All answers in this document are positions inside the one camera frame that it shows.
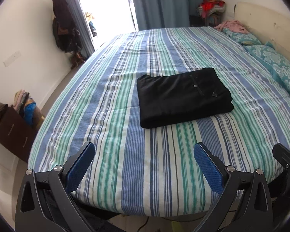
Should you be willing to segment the blue curtain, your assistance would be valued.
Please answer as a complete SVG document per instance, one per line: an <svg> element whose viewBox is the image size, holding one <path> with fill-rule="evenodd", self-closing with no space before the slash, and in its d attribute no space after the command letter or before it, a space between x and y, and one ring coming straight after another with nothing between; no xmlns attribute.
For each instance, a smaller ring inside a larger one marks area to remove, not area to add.
<svg viewBox="0 0 290 232"><path fill-rule="evenodd" d="M189 27L203 0L133 0L138 30Z"/></svg>
<svg viewBox="0 0 290 232"><path fill-rule="evenodd" d="M80 41L82 43L82 55L89 58L94 52L93 36L89 23L86 20L85 13L82 10L80 0L66 0L72 18L75 21L76 28L80 33Z"/></svg>

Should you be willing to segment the cream padded headboard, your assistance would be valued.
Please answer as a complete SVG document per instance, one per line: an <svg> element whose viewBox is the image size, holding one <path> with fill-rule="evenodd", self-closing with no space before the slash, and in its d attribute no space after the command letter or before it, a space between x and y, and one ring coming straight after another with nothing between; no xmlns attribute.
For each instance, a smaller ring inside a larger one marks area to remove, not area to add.
<svg viewBox="0 0 290 232"><path fill-rule="evenodd" d="M260 5L238 2L234 8L234 19L262 43L270 42L276 52L290 61L290 18Z"/></svg>

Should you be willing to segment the black pants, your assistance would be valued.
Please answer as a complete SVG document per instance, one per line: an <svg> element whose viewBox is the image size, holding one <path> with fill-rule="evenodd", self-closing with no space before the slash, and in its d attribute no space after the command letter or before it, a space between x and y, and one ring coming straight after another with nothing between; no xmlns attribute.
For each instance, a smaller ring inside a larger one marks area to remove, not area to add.
<svg viewBox="0 0 290 232"><path fill-rule="evenodd" d="M150 129L189 122L234 109L229 89L214 68L137 79L140 126Z"/></svg>

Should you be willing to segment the brown wooden drawer cabinet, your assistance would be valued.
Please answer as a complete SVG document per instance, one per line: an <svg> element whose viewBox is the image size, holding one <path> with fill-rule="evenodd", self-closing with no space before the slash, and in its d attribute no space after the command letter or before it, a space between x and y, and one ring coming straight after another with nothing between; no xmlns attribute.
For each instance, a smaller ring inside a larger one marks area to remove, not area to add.
<svg viewBox="0 0 290 232"><path fill-rule="evenodd" d="M0 121L0 144L24 162L28 162L37 131L8 107Z"/></svg>

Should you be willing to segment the left blue curtain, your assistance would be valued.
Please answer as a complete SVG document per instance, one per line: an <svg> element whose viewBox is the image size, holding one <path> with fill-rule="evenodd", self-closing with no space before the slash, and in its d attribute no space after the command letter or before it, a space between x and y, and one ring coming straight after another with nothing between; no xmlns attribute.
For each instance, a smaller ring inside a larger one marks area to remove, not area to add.
<svg viewBox="0 0 290 232"><path fill-rule="evenodd" d="M89 23L86 20L85 13L82 10L80 0L66 0L72 18L75 21L76 28L80 33L80 41L82 43L82 55L89 58L94 52L93 36Z"/></svg>

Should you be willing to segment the teal patterned pillow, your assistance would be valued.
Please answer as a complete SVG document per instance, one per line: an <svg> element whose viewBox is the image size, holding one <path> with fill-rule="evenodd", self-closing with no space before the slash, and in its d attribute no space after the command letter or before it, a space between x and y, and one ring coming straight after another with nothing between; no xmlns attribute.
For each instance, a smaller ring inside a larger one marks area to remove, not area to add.
<svg viewBox="0 0 290 232"><path fill-rule="evenodd" d="M256 60L258 60L290 94L290 61L270 46L253 45L244 46Z"/></svg>

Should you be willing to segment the pink garment on bed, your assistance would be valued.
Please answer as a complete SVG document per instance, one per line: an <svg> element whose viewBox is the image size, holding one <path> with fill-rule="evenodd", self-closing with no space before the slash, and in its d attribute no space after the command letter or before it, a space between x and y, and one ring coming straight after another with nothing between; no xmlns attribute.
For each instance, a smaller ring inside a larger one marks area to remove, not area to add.
<svg viewBox="0 0 290 232"><path fill-rule="evenodd" d="M224 28L228 28L232 32L249 34L245 26L238 20L227 20L214 27L218 31L222 31Z"/></svg>

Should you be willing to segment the striped bed with sheet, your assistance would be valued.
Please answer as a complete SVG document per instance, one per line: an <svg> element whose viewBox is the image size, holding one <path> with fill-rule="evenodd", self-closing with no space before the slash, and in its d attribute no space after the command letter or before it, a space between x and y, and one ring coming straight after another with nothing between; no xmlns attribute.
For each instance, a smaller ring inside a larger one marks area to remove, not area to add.
<svg viewBox="0 0 290 232"><path fill-rule="evenodd" d="M51 170L87 141L96 153L74 192L81 202L127 215L206 211L216 194L194 159L198 142L239 171L281 174L272 147L290 150L290 63L210 27L118 36L49 110L28 166Z"/></svg>

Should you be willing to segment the pile of colourful clothes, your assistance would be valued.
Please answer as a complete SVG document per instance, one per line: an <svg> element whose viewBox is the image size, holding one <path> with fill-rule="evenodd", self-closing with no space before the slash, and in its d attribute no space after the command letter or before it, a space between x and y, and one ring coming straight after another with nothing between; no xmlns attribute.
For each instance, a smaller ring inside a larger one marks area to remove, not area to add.
<svg viewBox="0 0 290 232"><path fill-rule="evenodd" d="M205 26L216 27L222 21L226 3L223 0L204 0L198 6L197 12Z"/></svg>

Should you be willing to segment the dark clothes hanging on wall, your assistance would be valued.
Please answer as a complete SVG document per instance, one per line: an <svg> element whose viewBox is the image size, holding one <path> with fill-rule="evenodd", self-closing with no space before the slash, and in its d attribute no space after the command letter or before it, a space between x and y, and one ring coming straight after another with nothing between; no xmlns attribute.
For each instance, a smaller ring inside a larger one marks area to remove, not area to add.
<svg viewBox="0 0 290 232"><path fill-rule="evenodd" d="M52 0L53 2L53 36L56 45L65 53L80 52L82 43L80 33L68 8L66 0Z"/></svg>

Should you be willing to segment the white wall switch plate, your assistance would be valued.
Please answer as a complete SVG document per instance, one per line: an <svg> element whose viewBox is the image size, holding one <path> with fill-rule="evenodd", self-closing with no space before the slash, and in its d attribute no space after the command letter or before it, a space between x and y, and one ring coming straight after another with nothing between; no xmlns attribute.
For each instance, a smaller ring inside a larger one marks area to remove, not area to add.
<svg viewBox="0 0 290 232"><path fill-rule="evenodd" d="M8 67L9 65L11 65L13 62L15 62L18 58L21 57L21 52L17 51L14 54L12 54L10 57L8 57L4 62L4 66Z"/></svg>

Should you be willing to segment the clothes stack on cabinet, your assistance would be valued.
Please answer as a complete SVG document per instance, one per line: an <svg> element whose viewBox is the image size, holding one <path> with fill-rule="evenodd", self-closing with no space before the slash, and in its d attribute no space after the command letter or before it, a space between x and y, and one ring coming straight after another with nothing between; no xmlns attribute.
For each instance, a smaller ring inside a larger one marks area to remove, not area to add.
<svg viewBox="0 0 290 232"><path fill-rule="evenodd" d="M29 92L25 90L17 91L14 95L14 101L11 107L29 126L36 128L37 124L35 123L35 118L38 117L38 107ZM0 122L8 108L8 104L0 102Z"/></svg>

